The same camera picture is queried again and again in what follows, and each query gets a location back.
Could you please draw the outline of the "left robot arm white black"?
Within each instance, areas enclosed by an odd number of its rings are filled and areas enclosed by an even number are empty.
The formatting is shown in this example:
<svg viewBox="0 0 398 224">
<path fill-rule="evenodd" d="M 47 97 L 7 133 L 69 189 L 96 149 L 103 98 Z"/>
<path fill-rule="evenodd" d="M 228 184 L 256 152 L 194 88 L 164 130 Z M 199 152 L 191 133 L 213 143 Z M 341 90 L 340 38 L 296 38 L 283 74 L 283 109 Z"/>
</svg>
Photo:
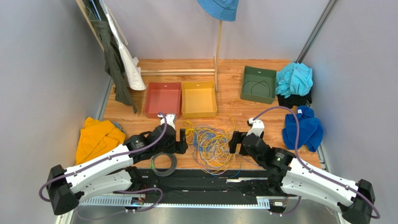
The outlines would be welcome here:
<svg viewBox="0 0 398 224">
<path fill-rule="evenodd" d="M 50 169 L 48 202 L 55 215 L 75 209 L 81 202 L 102 194 L 132 190 L 142 186 L 134 164 L 159 153 L 184 154 L 188 149 L 185 129 L 159 125 L 152 132 L 133 135 L 110 152 L 74 167 L 56 165 Z"/>
</svg>

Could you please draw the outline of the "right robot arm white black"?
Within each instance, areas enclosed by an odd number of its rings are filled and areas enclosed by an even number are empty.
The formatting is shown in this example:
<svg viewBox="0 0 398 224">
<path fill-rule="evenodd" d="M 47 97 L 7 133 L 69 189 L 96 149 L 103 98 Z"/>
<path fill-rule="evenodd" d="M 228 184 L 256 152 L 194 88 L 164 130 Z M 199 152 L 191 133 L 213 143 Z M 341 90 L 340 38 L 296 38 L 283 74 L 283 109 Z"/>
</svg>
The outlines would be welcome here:
<svg viewBox="0 0 398 224">
<path fill-rule="evenodd" d="M 270 172 L 269 189 L 296 195 L 323 204 L 341 214 L 351 224 L 368 224 L 373 213 L 375 194 L 365 180 L 352 181 L 319 169 L 285 149 L 270 147 L 261 136 L 235 131 L 229 141 L 230 153 L 250 156 Z"/>
</svg>

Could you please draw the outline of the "red plastic bin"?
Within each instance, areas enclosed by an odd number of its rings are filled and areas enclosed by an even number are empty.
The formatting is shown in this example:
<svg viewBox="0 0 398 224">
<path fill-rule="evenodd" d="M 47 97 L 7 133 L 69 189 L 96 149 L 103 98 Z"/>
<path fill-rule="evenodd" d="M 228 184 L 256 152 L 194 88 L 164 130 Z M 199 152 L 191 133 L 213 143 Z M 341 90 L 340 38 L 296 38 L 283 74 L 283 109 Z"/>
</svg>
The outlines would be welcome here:
<svg viewBox="0 0 398 224">
<path fill-rule="evenodd" d="M 159 112 L 181 116 L 182 84 L 149 82 L 144 113 L 149 119 L 156 119 Z"/>
</svg>

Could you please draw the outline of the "yellow plastic bin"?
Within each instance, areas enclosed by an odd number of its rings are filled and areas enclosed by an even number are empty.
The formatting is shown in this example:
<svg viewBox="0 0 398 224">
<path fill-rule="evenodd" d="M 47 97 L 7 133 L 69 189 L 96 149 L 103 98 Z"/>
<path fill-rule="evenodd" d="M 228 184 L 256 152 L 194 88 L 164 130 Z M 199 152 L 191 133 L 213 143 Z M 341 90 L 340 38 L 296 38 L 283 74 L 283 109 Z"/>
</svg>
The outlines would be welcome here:
<svg viewBox="0 0 398 224">
<path fill-rule="evenodd" d="M 181 109 L 185 119 L 216 117 L 215 82 L 182 82 Z"/>
</svg>

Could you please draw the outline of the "green plastic bin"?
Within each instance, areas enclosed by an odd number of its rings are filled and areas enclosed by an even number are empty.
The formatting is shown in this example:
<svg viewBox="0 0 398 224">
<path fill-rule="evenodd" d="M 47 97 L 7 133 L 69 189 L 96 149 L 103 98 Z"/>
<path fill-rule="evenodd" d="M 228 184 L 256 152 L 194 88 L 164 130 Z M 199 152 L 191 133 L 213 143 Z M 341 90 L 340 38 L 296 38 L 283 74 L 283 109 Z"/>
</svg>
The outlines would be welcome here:
<svg viewBox="0 0 398 224">
<path fill-rule="evenodd" d="M 272 104 L 276 97 L 276 70 L 245 66 L 240 99 Z"/>
</svg>

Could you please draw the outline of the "royal blue towel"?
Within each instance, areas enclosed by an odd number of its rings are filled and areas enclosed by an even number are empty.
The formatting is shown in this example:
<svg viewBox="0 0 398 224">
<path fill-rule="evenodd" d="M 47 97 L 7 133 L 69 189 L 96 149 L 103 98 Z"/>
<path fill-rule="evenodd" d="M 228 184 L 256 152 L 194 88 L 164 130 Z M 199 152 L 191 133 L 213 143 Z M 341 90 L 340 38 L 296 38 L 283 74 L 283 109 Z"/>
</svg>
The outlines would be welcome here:
<svg viewBox="0 0 398 224">
<path fill-rule="evenodd" d="M 299 106 L 297 108 L 298 123 L 299 123 L 299 139 L 298 148 L 306 145 L 310 152 L 316 152 L 320 146 L 324 129 L 321 121 L 315 117 L 314 110 L 308 106 Z M 282 137 L 285 146 L 289 150 L 295 148 L 295 139 L 297 132 L 297 124 L 292 114 L 285 116 L 285 127 L 282 130 Z"/>
</svg>

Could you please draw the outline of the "black cloth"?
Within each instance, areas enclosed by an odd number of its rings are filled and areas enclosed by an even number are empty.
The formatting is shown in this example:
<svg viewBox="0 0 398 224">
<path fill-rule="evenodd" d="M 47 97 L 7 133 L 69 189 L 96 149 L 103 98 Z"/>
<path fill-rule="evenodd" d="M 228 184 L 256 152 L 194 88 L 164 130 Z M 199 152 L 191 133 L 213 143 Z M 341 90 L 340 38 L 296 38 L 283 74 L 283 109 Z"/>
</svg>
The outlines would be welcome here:
<svg viewBox="0 0 398 224">
<path fill-rule="evenodd" d="M 289 97 L 285 98 L 282 95 L 277 95 L 277 100 L 279 103 L 279 106 L 284 106 L 289 109 L 292 109 L 294 106 L 309 106 L 312 103 L 312 94 L 311 91 L 304 95 L 290 95 Z"/>
</svg>

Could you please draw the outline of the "wooden hat stand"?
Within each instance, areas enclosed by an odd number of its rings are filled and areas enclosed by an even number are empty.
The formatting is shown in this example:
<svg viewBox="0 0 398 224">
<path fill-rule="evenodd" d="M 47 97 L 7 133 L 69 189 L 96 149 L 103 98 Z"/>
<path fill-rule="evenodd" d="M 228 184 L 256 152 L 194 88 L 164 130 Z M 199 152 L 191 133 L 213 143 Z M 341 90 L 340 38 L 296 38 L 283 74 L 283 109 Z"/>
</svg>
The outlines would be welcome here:
<svg viewBox="0 0 398 224">
<path fill-rule="evenodd" d="M 213 69 L 175 69 L 175 70 L 141 70 L 142 76 L 213 76 L 215 91 L 218 92 L 218 69 L 223 21 L 219 20 L 216 54 Z"/>
</svg>

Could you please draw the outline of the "yellow orange cloth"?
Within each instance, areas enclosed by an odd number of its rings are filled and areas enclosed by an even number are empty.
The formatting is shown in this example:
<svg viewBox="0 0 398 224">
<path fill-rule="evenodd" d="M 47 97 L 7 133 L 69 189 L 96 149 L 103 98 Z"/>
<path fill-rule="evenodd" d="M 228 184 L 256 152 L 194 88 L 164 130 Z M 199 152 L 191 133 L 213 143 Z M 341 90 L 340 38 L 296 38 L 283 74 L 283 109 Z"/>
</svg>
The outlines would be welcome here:
<svg viewBox="0 0 398 224">
<path fill-rule="evenodd" d="M 88 117 L 80 130 L 75 164 L 80 165 L 108 153 L 125 139 L 126 134 L 111 121 Z"/>
</svg>

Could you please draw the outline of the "turquoise cloth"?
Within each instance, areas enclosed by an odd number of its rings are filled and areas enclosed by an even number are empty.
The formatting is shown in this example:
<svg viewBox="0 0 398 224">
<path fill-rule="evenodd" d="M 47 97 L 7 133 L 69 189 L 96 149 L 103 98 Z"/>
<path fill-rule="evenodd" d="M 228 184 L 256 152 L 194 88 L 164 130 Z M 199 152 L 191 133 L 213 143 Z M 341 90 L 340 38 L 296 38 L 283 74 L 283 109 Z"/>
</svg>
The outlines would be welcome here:
<svg viewBox="0 0 398 224">
<path fill-rule="evenodd" d="M 313 86 L 313 69 L 303 63 L 289 63 L 276 76 L 276 94 L 305 96 Z"/>
</svg>

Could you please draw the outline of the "olive green garment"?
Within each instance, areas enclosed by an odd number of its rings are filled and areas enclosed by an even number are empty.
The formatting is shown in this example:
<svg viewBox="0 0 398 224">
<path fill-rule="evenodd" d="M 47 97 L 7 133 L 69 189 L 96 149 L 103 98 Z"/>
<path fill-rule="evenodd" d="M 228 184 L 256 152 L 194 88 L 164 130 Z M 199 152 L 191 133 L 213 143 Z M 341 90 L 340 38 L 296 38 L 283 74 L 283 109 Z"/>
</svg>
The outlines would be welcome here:
<svg viewBox="0 0 398 224">
<path fill-rule="evenodd" d="M 94 1 L 97 10 L 93 9 L 89 0 L 83 1 L 86 14 L 90 23 L 93 25 L 94 32 L 104 47 L 105 72 L 112 78 L 115 85 L 115 100 L 129 105 L 137 113 L 137 107 L 131 98 L 125 79 L 124 64 L 118 50 L 114 35 L 111 31 L 109 22 L 105 18 L 104 12 L 100 9 L 98 0 Z"/>
</svg>

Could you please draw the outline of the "blue bucket hat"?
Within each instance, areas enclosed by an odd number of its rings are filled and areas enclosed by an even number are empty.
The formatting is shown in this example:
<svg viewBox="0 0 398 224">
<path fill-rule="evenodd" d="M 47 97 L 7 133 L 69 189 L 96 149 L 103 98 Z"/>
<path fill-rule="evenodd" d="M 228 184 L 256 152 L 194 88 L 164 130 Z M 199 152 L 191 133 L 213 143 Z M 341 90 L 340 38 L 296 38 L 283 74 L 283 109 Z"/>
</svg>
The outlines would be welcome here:
<svg viewBox="0 0 398 224">
<path fill-rule="evenodd" d="M 239 0 L 197 0 L 201 8 L 215 19 L 236 21 Z"/>
</svg>

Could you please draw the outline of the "corner aluminium profile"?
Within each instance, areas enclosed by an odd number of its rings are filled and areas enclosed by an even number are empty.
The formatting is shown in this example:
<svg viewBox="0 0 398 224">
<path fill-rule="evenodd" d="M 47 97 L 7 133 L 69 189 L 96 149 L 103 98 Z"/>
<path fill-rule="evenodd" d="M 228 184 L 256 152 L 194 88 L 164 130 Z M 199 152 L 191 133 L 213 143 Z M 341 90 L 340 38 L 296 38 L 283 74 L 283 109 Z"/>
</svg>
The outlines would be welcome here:
<svg viewBox="0 0 398 224">
<path fill-rule="evenodd" d="M 338 0 L 329 0 L 321 13 L 319 19 L 317 20 L 315 26 L 313 27 L 307 41 L 305 42 L 301 52 L 299 53 L 297 59 L 295 60 L 296 63 L 302 63 L 306 57 L 306 55 L 309 53 L 311 47 L 315 43 L 317 37 L 321 33 L 324 25 L 326 24 L 328 18 L 332 14 L 335 6 L 338 4 Z"/>
</svg>

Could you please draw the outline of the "wooden clothes rack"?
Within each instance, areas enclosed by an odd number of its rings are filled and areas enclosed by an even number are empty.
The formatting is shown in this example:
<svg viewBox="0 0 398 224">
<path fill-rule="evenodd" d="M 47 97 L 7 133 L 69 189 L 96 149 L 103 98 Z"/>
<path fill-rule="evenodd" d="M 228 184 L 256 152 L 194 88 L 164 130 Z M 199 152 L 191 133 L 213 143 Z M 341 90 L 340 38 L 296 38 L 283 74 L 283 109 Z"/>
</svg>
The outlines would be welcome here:
<svg viewBox="0 0 398 224">
<path fill-rule="evenodd" d="M 102 45 L 100 39 L 97 37 L 96 32 L 95 32 L 95 29 L 94 29 L 92 23 L 91 23 L 90 20 L 89 20 L 88 11 L 87 11 L 87 9 L 86 9 L 86 7 L 85 7 L 84 2 L 83 2 L 82 0 L 75 0 L 75 2 L 77 3 L 77 5 L 78 5 L 80 11 L 82 12 L 82 14 L 83 14 L 83 16 L 84 16 L 84 18 L 85 18 L 85 20 L 86 20 L 88 26 L 90 27 L 90 29 L 91 29 L 91 31 L 92 31 L 94 37 L 96 38 L 96 40 L 97 40 L 97 42 L 98 42 L 100 48 L 102 49 L 102 51 L 104 51 L 104 47 L 103 47 L 103 45 Z"/>
</svg>

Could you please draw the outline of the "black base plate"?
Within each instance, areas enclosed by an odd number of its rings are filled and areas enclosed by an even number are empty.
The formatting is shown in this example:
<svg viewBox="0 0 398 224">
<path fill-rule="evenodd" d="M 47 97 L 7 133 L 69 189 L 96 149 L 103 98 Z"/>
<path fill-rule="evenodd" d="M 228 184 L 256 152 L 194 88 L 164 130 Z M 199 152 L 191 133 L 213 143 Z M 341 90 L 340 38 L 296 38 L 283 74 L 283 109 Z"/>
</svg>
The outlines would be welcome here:
<svg viewBox="0 0 398 224">
<path fill-rule="evenodd" d="M 159 177 L 149 168 L 139 169 L 130 191 L 150 189 L 145 193 L 150 203 L 253 203 L 258 196 L 285 202 L 288 195 L 273 186 L 270 173 L 258 170 L 228 170 L 214 177 L 200 169 L 176 169 L 170 176 Z"/>
</svg>

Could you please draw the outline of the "aluminium rail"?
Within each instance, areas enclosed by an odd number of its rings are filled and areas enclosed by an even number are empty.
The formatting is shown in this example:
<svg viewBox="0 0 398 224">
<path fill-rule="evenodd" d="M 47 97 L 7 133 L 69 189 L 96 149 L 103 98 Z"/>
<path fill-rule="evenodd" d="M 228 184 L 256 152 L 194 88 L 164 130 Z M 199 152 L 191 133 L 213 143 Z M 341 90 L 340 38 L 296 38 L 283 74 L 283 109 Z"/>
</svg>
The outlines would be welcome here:
<svg viewBox="0 0 398 224">
<path fill-rule="evenodd" d="M 105 194 L 92 197 L 81 202 L 80 206 L 116 206 L 116 207 L 149 207 L 148 200 L 144 203 L 138 200 L 140 194 Z M 270 200 L 264 196 L 256 197 L 253 203 L 166 203 L 162 200 L 159 208 L 214 208 L 214 209 L 270 209 Z"/>
</svg>

